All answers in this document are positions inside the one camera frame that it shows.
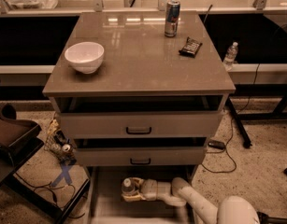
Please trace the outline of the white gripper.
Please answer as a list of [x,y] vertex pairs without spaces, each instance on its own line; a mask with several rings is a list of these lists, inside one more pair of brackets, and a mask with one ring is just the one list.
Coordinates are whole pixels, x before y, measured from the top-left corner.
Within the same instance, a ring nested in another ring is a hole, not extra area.
[[136,195],[125,195],[122,194],[123,199],[126,202],[139,202],[139,201],[155,201],[157,199],[157,189],[158,189],[158,182],[153,179],[144,180],[143,178],[139,177],[131,177],[131,184],[136,187],[140,188],[140,194]]

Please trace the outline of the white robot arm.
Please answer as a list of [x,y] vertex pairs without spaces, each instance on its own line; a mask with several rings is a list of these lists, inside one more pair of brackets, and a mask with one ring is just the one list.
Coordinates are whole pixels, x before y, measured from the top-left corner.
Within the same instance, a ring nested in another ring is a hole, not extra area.
[[122,197],[127,202],[160,200],[177,207],[189,204],[205,224],[260,224],[255,209],[245,199],[228,196],[216,207],[180,177],[171,183],[127,177],[122,182]]

